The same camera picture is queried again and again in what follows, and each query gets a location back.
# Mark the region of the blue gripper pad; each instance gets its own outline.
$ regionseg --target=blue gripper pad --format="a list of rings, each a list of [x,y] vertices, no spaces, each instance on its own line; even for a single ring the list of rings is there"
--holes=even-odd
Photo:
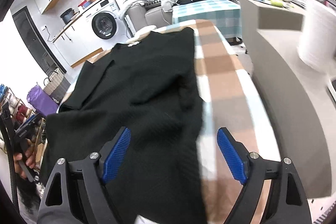
[[[105,184],[116,178],[130,141],[131,131],[128,128],[125,128],[104,162],[104,172],[101,179]]]
[[[233,178],[244,185],[247,181],[247,177],[244,173],[244,163],[222,129],[219,129],[217,132],[217,143],[230,168]]]

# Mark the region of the black pot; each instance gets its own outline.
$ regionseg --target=black pot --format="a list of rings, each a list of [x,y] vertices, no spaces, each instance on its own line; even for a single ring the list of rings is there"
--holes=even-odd
[[[70,8],[67,9],[63,14],[61,14],[60,18],[63,19],[65,25],[67,25],[74,15],[75,15],[74,9]]]

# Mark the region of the metal screw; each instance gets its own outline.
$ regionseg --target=metal screw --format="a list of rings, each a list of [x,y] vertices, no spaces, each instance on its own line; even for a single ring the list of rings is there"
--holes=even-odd
[[[284,158],[283,161],[285,162],[285,164],[291,164],[292,163],[290,158]]]
[[[99,157],[99,153],[98,152],[93,152],[93,153],[90,154],[90,159],[92,159],[92,160],[94,160],[94,159],[96,159],[98,157]]]
[[[258,155],[257,152],[251,152],[251,153],[250,153],[250,157],[251,157],[252,159],[257,159],[257,158],[259,158],[259,155]]]
[[[60,158],[60,159],[57,160],[57,164],[62,165],[63,163],[65,163],[64,158]]]

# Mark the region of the wooden baseboard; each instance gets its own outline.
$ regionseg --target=wooden baseboard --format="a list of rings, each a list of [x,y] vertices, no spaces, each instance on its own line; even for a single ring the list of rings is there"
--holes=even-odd
[[[74,69],[75,67],[79,66],[80,64],[84,63],[86,60],[94,57],[96,54],[103,52],[102,48],[95,50],[94,52],[88,54],[87,56],[83,57],[81,60],[78,60],[76,63],[72,64],[71,67]]]

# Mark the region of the checkered tablecloth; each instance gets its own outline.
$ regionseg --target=checkered tablecloth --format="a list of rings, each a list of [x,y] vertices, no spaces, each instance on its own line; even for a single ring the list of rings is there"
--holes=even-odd
[[[280,161],[280,155],[272,126],[251,77],[212,22],[189,20],[156,29],[155,32],[176,32],[186,27],[194,30],[194,69],[199,96],[204,101],[203,126],[197,140],[202,195],[208,223],[223,224],[242,186],[232,177],[217,145],[218,129],[228,128],[236,141],[264,159]],[[110,51],[101,52],[88,61],[94,63]],[[63,101],[74,89],[75,83],[70,86]],[[266,181],[252,224],[260,223],[269,186],[269,181]]]
[[[173,24],[191,20],[210,20],[225,38],[242,38],[240,6],[229,0],[203,0],[173,7]]]

